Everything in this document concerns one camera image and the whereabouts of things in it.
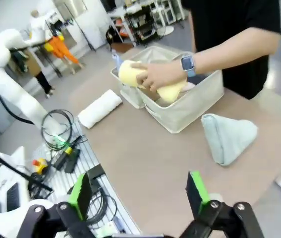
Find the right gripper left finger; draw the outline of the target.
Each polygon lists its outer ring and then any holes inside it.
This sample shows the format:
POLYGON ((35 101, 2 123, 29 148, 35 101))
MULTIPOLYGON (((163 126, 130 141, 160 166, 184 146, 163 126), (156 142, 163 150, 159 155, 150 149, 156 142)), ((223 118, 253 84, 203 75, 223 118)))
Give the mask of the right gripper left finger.
POLYGON ((87 173, 81 174, 67 201, 51 208, 30 206, 18 231, 18 238, 53 238, 58 232, 67 232, 71 238, 93 238, 85 216, 92 198, 87 173))

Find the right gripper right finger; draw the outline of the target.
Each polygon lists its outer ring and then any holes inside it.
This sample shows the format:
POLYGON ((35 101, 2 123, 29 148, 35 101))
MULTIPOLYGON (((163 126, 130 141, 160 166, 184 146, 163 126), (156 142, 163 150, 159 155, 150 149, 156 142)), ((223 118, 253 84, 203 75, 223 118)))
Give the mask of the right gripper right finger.
POLYGON ((228 206, 211 199, 198 171, 188 173, 186 193, 194 220, 180 235, 182 238, 208 238, 213 231, 223 232, 227 238, 264 236, 249 203, 228 206))

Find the person's left hand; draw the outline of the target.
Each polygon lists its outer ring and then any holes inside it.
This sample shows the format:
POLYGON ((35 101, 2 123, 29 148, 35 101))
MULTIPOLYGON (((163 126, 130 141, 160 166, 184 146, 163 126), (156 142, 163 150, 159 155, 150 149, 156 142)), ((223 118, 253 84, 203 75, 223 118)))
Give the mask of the person's left hand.
POLYGON ((133 63, 132 68, 144 70, 136 76, 138 84, 155 92, 157 89, 187 80, 179 60, 168 63, 133 63))

